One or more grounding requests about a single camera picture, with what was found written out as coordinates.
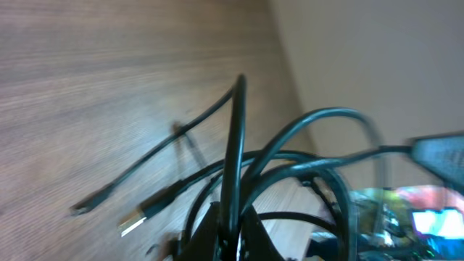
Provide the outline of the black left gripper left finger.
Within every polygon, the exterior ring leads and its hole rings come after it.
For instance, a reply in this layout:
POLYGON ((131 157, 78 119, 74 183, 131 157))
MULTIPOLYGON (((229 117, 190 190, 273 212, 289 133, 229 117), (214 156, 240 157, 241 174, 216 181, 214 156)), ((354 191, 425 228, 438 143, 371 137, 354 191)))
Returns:
POLYGON ((175 261, 217 261, 219 250, 219 203, 214 202, 206 212, 189 243, 175 261))

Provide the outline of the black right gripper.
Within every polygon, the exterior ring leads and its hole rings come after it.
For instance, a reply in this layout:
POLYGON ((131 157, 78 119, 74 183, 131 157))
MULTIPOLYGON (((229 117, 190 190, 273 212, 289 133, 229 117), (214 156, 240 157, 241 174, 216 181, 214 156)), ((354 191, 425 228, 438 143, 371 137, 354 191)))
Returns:
POLYGON ((445 133, 410 140, 411 159, 455 189, 463 188, 463 133, 445 133))

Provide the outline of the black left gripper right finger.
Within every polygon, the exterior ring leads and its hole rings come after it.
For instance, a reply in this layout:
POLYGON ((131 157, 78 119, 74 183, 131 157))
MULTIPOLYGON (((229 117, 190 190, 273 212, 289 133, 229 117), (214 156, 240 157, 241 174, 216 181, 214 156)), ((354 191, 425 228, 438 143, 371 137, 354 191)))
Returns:
POLYGON ((240 243, 240 261, 284 261, 253 207, 243 217, 240 243))

